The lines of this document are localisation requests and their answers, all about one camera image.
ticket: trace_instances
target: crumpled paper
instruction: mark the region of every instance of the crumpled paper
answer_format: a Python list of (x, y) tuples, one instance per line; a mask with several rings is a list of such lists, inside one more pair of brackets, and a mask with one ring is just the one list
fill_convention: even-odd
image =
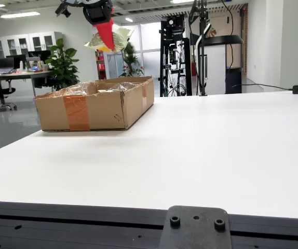
[(115, 50), (109, 49), (103, 42), (101, 36), (96, 32), (90, 42), (85, 44), (85, 47), (98, 49), (105, 52), (118, 52), (126, 48), (128, 40), (133, 34), (134, 30), (126, 29), (118, 26), (117, 24), (112, 25), (113, 43)]

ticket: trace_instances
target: open cardboard box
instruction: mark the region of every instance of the open cardboard box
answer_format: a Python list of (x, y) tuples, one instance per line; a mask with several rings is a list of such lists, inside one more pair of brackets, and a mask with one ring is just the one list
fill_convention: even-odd
[[(120, 82), (136, 84), (108, 90)], [(84, 82), (36, 98), (43, 131), (127, 130), (154, 103), (152, 77), (125, 77)]]

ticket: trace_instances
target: green plant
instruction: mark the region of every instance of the green plant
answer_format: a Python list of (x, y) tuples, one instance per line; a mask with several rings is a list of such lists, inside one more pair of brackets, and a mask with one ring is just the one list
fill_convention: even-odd
[(74, 48), (64, 49), (63, 39), (57, 40), (57, 45), (51, 47), (51, 55), (45, 61), (46, 64), (51, 63), (53, 71), (51, 76), (56, 77), (54, 88), (58, 91), (62, 88), (75, 85), (79, 82), (77, 67), (73, 62), (78, 62), (78, 59), (73, 59), (77, 50)]
[(128, 76), (142, 76), (143, 67), (138, 68), (139, 58), (135, 54), (136, 50), (132, 43), (128, 43), (126, 48), (121, 52), (123, 55), (123, 60), (127, 64), (124, 66), (123, 73), (119, 77), (128, 77)]

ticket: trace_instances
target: desk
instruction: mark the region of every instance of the desk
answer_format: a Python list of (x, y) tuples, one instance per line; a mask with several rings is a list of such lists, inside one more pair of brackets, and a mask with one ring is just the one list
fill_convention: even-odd
[(160, 98), (128, 131), (39, 131), (0, 149), (0, 201), (298, 218), (298, 95)]
[(33, 85), (34, 96), (36, 96), (34, 78), (45, 78), (50, 75), (50, 71), (43, 72), (23, 72), (22, 74), (0, 74), (0, 80), (13, 80), (13, 79), (31, 79)]

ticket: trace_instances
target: table leg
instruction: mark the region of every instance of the table leg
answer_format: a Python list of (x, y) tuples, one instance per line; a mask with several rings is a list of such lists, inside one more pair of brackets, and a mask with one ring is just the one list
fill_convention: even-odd
[(33, 78), (31, 78), (31, 84), (33, 85), (34, 96), (36, 97), (35, 82)]

